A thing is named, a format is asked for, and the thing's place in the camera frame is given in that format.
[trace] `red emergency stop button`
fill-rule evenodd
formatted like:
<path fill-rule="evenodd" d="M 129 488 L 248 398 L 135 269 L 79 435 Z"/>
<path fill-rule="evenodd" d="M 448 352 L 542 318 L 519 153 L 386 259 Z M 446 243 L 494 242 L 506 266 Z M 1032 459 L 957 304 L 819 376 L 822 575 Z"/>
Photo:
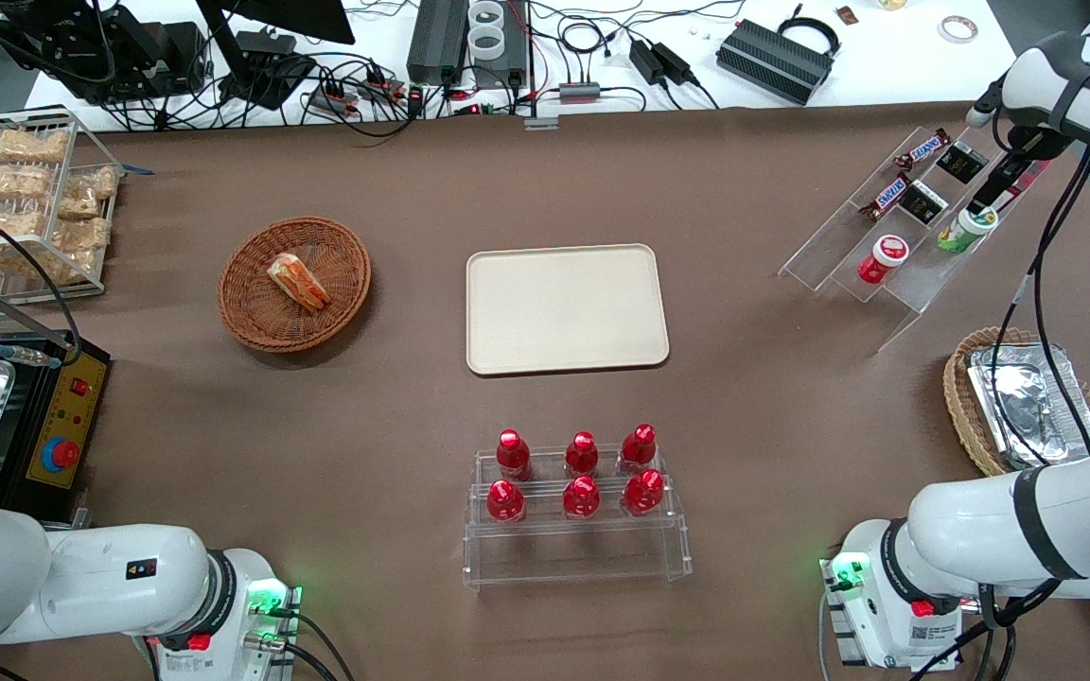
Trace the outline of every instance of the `red emergency stop button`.
<path fill-rule="evenodd" d="M 58 442 L 53 448 L 53 464 L 57 469 L 70 469 L 78 462 L 78 446 L 70 440 Z"/>
<path fill-rule="evenodd" d="M 911 604 L 911 612 L 916 617 L 930 617 L 936 615 L 936 607 L 930 600 L 916 600 Z"/>

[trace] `foil tray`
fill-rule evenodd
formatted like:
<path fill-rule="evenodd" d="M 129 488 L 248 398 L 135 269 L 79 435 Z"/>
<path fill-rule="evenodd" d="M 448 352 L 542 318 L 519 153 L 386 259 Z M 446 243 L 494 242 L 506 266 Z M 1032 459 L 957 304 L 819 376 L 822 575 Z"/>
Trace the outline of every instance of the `foil tray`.
<path fill-rule="evenodd" d="M 970 384 L 973 384 L 974 397 L 982 405 L 986 425 L 991 427 L 995 448 L 1007 465 L 1014 470 L 1042 465 L 1037 454 L 1041 454 L 1042 460 L 1049 464 L 1085 460 L 1087 458 L 1085 437 L 1090 439 L 1090 409 L 1087 409 L 1082 389 L 1074 375 L 1071 361 L 1067 358 L 1065 350 L 1051 345 L 1058 374 L 1063 375 L 1065 391 L 1076 405 L 1087 435 L 1079 431 L 1074 423 L 1071 410 L 1063 392 L 1058 390 L 1051 365 L 1042 352 L 1042 345 L 1039 343 L 1000 345 L 1000 357 L 995 365 L 996 388 L 1007 421 L 1024 437 L 1024 442 L 1021 437 L 1017 437 L 1012 427 L 1004 423 L 998 406 L 995 405 L 995 392 L 991 389 L 992 350 L 993 346 L 969 353 L 966 357 L 968 365 L 966 370 L 970 376 Z"/>

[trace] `brown tablecloth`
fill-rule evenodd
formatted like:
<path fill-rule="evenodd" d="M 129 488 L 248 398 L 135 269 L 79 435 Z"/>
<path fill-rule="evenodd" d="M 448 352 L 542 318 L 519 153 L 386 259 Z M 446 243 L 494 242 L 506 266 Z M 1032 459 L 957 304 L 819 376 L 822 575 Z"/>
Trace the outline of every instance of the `brown tablecloth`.
<path fill-rule="evenodd" d="M 775 272 L 909 130 L 959 130 L 964 113 L 647 113 L 565 119 L 557 133 L 475 118 L 379 147 L 340 127 L 109 135 L 157 174 L 126 178 L 108 292 L 75 305 L 116 357 L 88 453 L 96 521 L 261 551 L 305 585 L 305 611 L 362 681 L 818 678 L 816 559 L 853 523 L 904 514 L 924 484 L 974 475 L 944 410 L 943 361 L 1000 323 L 1074 159 L 882 354 L 893 315 Z M 298 215 L 355 229 L 375 283 L 332 343 L 261 356 L 218 321 L 217 277 L 243 239 Z M 469 255 L 632 241 L 657 253 L 664 366 L 470 374 Z M 1045 288 L 1051 337 L 1090 385 L 1090 191 Z M 692 576 L 462 585 L 473 449 L 507 426 L 544 446 L 643 421 L 683 497 Z M 1046 605 L 1020 635 L 1014 681 L 1090 680 L 1090 604 Z M 883 676 L 828 653 L 834 678 Z M 147 678 L 124 636 L 2 647 L 0 660 L 35 681 Z"/>

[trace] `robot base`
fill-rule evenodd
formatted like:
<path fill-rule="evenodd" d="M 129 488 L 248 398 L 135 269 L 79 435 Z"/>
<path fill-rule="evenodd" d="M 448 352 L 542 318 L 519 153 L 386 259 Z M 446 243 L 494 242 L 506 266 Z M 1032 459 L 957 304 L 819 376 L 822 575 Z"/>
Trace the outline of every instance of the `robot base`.
<path fill-rule="evenodd" d="M 255 606 L 300 609 L 300 587 L 276 579 L 271 566 L 250 548 L 229 548 L 226 559 L 238 574 L 233 608 L 204 650 L 170 650 L 152 642 L 162 681 L 289 681 L 290 656 L 245 649 L 246 633 L 280 634 L 294 640 L 295 621 L 251 612 Z"/>
<path fill-rule="evenodd" d="M 861 522 L 844 538 L 838 556 L 823 561 L 832 611 L 841 607 L 844 615 L 841 620 L 832 620 L 836 637 L 851 634 L 864 661 L 872 667 L 918 670 L 952 646 L 961 633 L 961 609 L 943 616 L 913 616 L 911 605 L 891 586 L 882 568 L 882 537 L 888 526 L 891 523 L 885 520 Z M 845 577 L 857 586 L 844 592 L 829 591 Z M 957 656 L 950 656 L 931 671 L 956 668 Z"/>

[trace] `white table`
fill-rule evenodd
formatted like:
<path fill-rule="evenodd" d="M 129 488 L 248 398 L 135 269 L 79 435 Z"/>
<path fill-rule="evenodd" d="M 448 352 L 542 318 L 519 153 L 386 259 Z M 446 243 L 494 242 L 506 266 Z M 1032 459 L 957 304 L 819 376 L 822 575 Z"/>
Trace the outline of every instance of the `white table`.
<path fill-rule="evenodd" d="M 633 1 L 554 0 L 550 5 L 558 9 L 569 9 L 571 5 L 581 4 L 592 10 L 614 11 L 630 5 Z M 697 0 L 685 0 L 683 3 L 676 3 L 675 0 L 643 0 L 639 10 L 675 11 L 695 9 L 703 3 L 704 1 Z M 850 5 L 852 11 L 857 13 L 857 17 L 860 19 L 860 23 L 844 25 L 835 14 L 836 5 L 840 4 Z M 191 0 L 146 0 L 145 3 L 129 3 L 129 8 L 143 22 L 193 21 L 204 26 L 204 20 Z M 736 9 L 738 9 L 738 4 L 727 3 L 715 5 L 708 11 L 729 16 Z M 382 65 L 393 69 L 395 72 L 399 73 L 399 76 L 405 76 L 405 57 L 414 27 L 415 13 L 415 9 L 411 5 L 407 5 L 397 16 L 392 17 L 377 17 L 375 14 L 368 13 L 350 13 L 349 17 L 355 34 L 354 45 L 332 42 L 312 45 L 298 36 L 298 51 L 306 54 L 336 51 L 364 54 L 372 57 Z M 623 21 L 631 13 L 622 12 L 615 14 L 615 16 Z M 541 14 L 548 13 L 537 9 L 532 19 L 533 27 L 550 35 L 558 34 L 559 23 L 562 26 L 571 23 L 566 19 L 559 21 L 556 14 L 547 17 L 541 17 Z M 693 74 L 700 78 L 702 85 L 708 88 L 723 108 L 791 107 L 791 104 L 785 102 L 784 99 L 726 72 L 715 63 L 714 57 L 722 40 L 735 29 L 737 17 L 751 19 L 759 25 L 774 27 L 791 14 L 792 5 L 790 3 L 776 3 L 775 0 L 746 0 L 741 11 L 735 17 L 714 19 L 687 14 L 687 16 L 680 17 L 658 19 L 658 21 L 646 25 L 633 27 L 653 41 L 665 42 L 667 47 L 689 61 L 692 64 Z M 937 34 L 936 26 L 948 14 L 961 14 L 961 16 L 972 19 L 979 27 L 978 38 L 965 45 L 952 44 L 943 39 Z M 986 4 L 986 0 L 911 0 L 907 8 L 895 12 L 883 11 L 874 0 L 807 0 L 804 9 L 801 10 L 801 16 L 818 17 L 826 22 L 827 25 L 834 26 L 836 33 L 839 34 L 840 42 L 843 42 L 839 53 L 835 57 L 835 65 L 829 77 L 820 89 L 814 92 L 810 98 L 809 107 L 972 100 L 981 95 L 986 89 L 986 85 L 994 81 L 1000 73 L 1003 73 L 1015 58 L 1007 38 L 1004 38 L 998 22 L 995 21 L 990 5 Z M 506 21 L 513 21 L 513 17 L 508 17 Z M 602 26 L 611 26 L 609 22 L 601 22 L 601 24 Z M 230 26 L 235 32 L 258 31 L 261 27 L 258 22 L 252 22 L 244 17 L 231 19 Z M 592 32 L 576 29 L 571 35 L 571 41 L 577 45 L 586 44 L 590 41 L 590 35 Z M 786 32 L 786 35 L 814 50 L 826 50 L 826 40 L 813 29 L 795 27 L 795 29 Z M 548 86 L 556 87 L 559 81 L 566 81 L 566 68 L 562 65 L 561 53 L 553 39 L 537 38 L 536 46 L 540 48 L 536 51 L 536 86 L 544 85 L 542 78 L 545 76 L 545 68 L 541 64 L 541 58 L 544 56 L 544 60 L 548 63 Z M 225 58 L 217 50 L 216 44 L 213 45 L 211 51 L 217 70 L 216 75 L 223 75 L 228 66 Z M 644 90 L 647 95 L 649 111 L 671 111 L 675 109 L 662 89 L 657 86 L 647 87 L 645 85 L 641 75 L 637 73 L 637 69 L 628 60 L 628 38 L 623 32 L 618 32 L 617 38 L 611 44 L 611 52 L 609 58 L 603 57 L 602 51 L 597 51 L 592 57 L 590 77 L 593 81 L 605 87 L 628 86 Z M 347 57 L 327 54 L 315 58 L 328 69 L 347 59 Z M 570 54 L 570 70 L 572 76 L 578 81 L 578 70 L 572 54 Z M 298 94 L 286 100 L 284 115 L 290 123 L 302 119 L 303 109 L 302 104 L 300 104 L 302 100 L 299 96 L 300 92 L 312 90 L 316 85 L 316 82 L 303 82 Z M 680 107 L 686 109 L 711 108 L 705 96 L 691 85 L 671 86 L 670 90 Z M 641 107 L 641 99 L 632 92 L 618 92 L 615 95 L 618 96 L 605 95 L 594 104 L 567 105 L 558 104 L 556 95 L 549 96 L 553 98 L 553 102 L 549 101 L 549 98 L 542 100 L 537 115 L 557 117 L 572 112 L 637 111 Z M 210 94 L 201 98 L 207 102 L 209 99 L 216 100 L 215 97 L 216 94 Z M 172 97 L 169 102 L 169 111 L 173 111 L 189 101 L 190 96 Z M 113 120 L 108 112 L 100 111 L 98 107 L 90 107 L 83 100 L 74 98 L 61 83 L 41 75 L 36 82 L 32 95 L 27 98 L 27 107 L 43 107 L 43 105 L 50 104 L 64 105 L 77 113 L 77 117 L 90 130 L 121 130 L 119 122 Z M 501 89 L 488 89 L 480 92 L 465 104 L 494 104 L 501 107 L 501 105 L 507 104 L 507 95 Z M 437 107 L 438 99 L 428 106 L 428 115 L 435 115 Z M 367 111 L 367 108 L 362 110 L 364 118 L 371 119 L 371 112 Z M 526 107 L 520 110 L 528 113 Z M 183 115 L 193 111 L 199 111 L 197 104 L 192 105 Z M 242 111 L 243 102 L 230 102 L 223 108 L 223 117 L 230 119 Z M 213 118 L 215 118 L 213 113 L 206 113 L 194 122 L 208 125 Z M 310 117 L 306 122 L 328 121 Z M 277 111 L 256 108 L 247 114 L 247 127 L 281 124 L 280 113 Z"/>

